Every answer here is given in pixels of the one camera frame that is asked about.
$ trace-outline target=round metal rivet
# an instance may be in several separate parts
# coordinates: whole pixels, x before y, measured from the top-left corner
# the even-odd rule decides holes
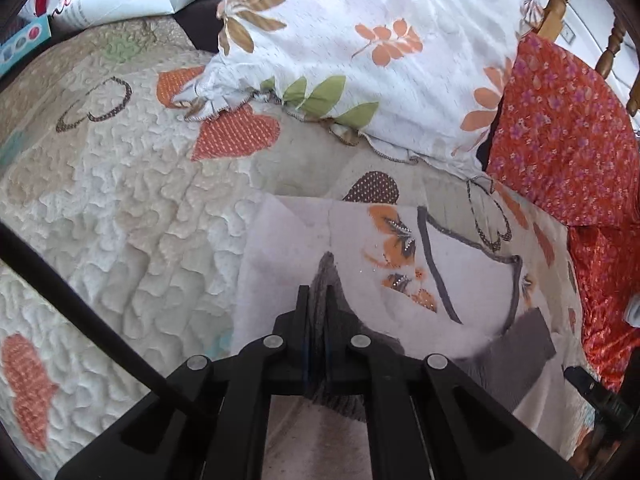
[[[358,334],[351,338],[351,344],[356,348],[366,348],[371,344],[371,339],[364,334]]]
[[[209,360],[204,355],[192,355],[187,359],[187,368],[189,370],[202,370]]]
[[[267,348],[280,348],[284,343],[284,339],[279,335],[271,334],[265,337],[262,342]]]
[[[449,364],[449,361],[442,354],[431,354],[427,357],[427,364],[435,370],[444,370],[447,364]]]

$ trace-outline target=black cable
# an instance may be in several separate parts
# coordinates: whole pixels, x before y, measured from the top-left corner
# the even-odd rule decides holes
[[[0,260],[49,301],[100,350],[143,383],[159,399],[187,416],[194,418],[206,416],[187,397],[171,387],[166,379],[127,345],[36,251],[2,222],[0,222]]]

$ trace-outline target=pillow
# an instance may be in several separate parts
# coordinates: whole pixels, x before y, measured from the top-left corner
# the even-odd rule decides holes
[[[388,158],[475,176],[524,1],[223,0],[221,53],[176,101],[202,120],[270,91]]]
[[[535,34],[520,43],[487,173],[566,225],[639,219],[625,107],[594,69]]]

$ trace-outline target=red floral fabric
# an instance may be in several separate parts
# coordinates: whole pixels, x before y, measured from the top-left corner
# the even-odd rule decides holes
[[[603,78],[529,34],[504,92],[487,173],[566,225],[637,221],[640,156]]]
[[[640,330],[623,320],[640,292],[640,156],[626,110],[601,76],[529,34],[505,89],[487,173],[569,226],[582,345],[619,389]]]

